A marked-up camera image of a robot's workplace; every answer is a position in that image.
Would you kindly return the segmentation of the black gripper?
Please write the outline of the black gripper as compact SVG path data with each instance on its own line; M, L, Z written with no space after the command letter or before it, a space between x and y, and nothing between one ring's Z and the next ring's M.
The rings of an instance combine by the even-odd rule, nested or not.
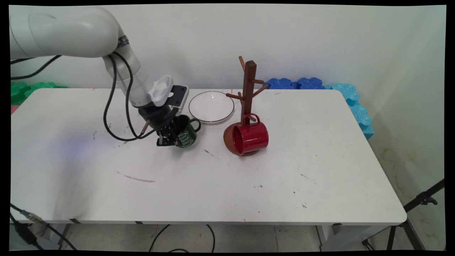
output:
M150 126L156 129L158 147L175 146L177 143L177 134L183 133L188 125L188 116L180 116L185 102L188 98L189 88L182 85L174 85L166 96L164 105L157 106L150 102L144 106L138 107L138 113L145 121L150 121ZM176 125L168 123L158 129L158 126L164 124L170 116L176 116Z

